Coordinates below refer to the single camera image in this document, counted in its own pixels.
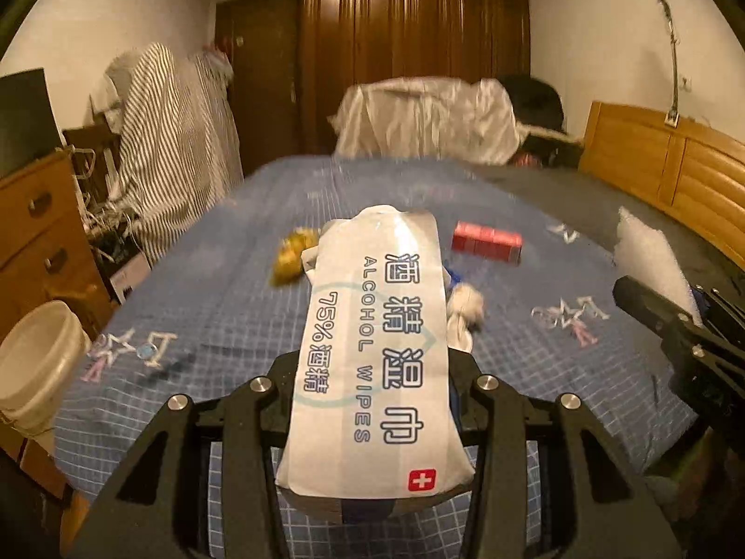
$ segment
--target plastic bucket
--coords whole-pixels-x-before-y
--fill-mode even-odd
[[[35,308],[0,345],[0,411],[26,435],[51,428],[77,365],[90,349],[80,321],[59,300]]]

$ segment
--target door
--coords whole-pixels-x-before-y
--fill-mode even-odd
[[[228,100],[241,139],[243,174],[300,153],[295,98],[298,0],[217,5],[215,44],[236,74]]]

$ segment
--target dresser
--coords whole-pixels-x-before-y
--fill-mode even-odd
[[[113,307],[77,211],[67,151],[0,179],[0,342],[29,311],[63,300],[92,338]]]

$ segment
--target yellow toy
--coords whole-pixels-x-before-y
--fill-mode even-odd
[[[271,283],[275,286],[285,285],[303,274],[303,262],[300,255],[303,250],[318,246],[318,230],[298,227],[279,244],[277,260]]]

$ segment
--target bed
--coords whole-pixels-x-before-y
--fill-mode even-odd
[[[299,347],[310,296],[301,280],[268,284],[278,240],[298,225],[320,226],[390,203],[425,208],[437,219],[442,256],[484,294],[487,318],[473,354],[485,371],[523,394],[580,395],[621,440],[642,472],[669,448],[694,414],[653,375],[635,339],[649,334],[612,302],[611,255],[580,235],[567,242],[539,209],[454,162],[286,158],[260,169],[216,205],[154,267],[92,347],[56,420],[55,459],[94,498],[158,408],[175,393],[196,401],[228,394]],[[452,252],[458,220],[523,234],[519,266]],[[591,296],[582,347],[534,309],[576,308]],[[221,556],[220,451],[210,473],[210,544]],[[529,460],[528,539],[539,533],[540,483]],[[369,525],[329,526],[281,502],[293,557],[456,557],[468,496],[435,509]]]
[[[618,209],[624,207],[664,232],[688,283],[716,287],[733,302],[745,296],[745,271],[718,248],[661,210],[589,173],[512,166],[474,166],[472,170],[611,252],[617,243]]]
[[[654,206],[745,268],[745,144],[682,117],[594,102],[580,170]]]

